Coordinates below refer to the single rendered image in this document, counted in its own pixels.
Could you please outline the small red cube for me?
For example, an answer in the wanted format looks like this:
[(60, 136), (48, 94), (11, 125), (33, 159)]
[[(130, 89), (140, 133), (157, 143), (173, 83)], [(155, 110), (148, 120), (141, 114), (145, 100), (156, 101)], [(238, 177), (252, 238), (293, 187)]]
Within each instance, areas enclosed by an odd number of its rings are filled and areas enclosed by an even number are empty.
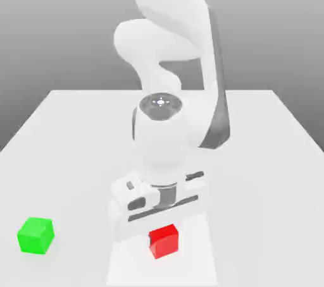
[(178, 251), (179, 233), (174, 224), (149, 232), (149, 249), (155, 259)]

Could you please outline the small green cube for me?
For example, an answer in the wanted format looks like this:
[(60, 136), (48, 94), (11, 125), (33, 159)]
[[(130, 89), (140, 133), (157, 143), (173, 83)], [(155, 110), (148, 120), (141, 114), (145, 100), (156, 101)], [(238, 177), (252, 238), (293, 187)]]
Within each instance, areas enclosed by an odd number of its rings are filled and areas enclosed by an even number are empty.
[(54, 239), (51, 219), (29, 217), (17, 233), (20, 250), (25, 253), (44, 255)]

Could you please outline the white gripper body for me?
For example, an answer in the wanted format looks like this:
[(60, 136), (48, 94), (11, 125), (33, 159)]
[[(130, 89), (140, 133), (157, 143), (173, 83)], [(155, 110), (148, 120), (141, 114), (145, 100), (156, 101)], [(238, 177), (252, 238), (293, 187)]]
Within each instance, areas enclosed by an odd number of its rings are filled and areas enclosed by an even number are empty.
[(146, 207), (130, 212), (122, 210), (113, 199), (113, 236), (122, 241), (169, 224), (179, 224), (184, 219), (205, 212), (208, 208), (208, 186), (205, 182), (187, 182), (185, 197), (175, 205), (156, 209)]

